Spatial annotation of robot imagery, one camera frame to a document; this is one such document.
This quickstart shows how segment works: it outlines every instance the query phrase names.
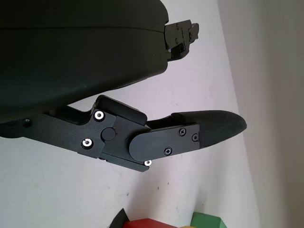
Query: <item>screw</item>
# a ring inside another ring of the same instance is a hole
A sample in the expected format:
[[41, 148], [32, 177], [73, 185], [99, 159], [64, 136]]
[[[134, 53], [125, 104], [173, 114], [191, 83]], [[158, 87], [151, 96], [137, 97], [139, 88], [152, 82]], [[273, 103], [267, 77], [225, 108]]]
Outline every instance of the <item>screw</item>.
[[84, 149], [91, 149], [93, 147], [93, 141], [91, 139], [84, 139], [81, 145]]
[[164, 152], [163, 152], [166, 156], [170, 155], [172, 153], [172, 149], [171, 147], [167, 147]]
[[33, 125], [33, 122], [30, 119], [25, 119], [22, 121], [23, 127], [29, 128]]
[[151, 160], [148, 160], [148, 161], [145, 161], [144, 162], [144, 165], [145, 166], [150, 166], [152, 164], [152, 161]]
[[103, 120], [105, 114], [102, 111], [96, 111], [94, 114], [94, 118], [96, 121], [101, 121]]
[[186, 134], [186, 129], [185, 128], [180, 128], [179, 129], [179, 135], [184, 136]]
[[199, 140], [199, 135], [198, 135], [198, 134], [194, 134], [194, 135], [192, 136], [192, 140], [193, 140], [194, 142], [198, 141], [198, 140]]

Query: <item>wall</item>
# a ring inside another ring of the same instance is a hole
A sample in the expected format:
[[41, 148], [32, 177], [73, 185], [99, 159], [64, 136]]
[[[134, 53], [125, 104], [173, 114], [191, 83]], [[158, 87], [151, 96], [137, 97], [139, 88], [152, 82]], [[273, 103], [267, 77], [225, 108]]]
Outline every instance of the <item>wall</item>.
[[261, 227], [303, 225], [303, 1], [218, 0]]

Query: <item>green object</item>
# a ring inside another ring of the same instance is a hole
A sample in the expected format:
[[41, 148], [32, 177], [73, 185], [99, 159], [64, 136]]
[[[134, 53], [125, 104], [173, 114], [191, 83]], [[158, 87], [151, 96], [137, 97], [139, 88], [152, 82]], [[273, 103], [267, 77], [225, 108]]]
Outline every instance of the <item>green object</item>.
[[194, 212], [191, 226], [195, 228], [227, 228], [220, 217]]

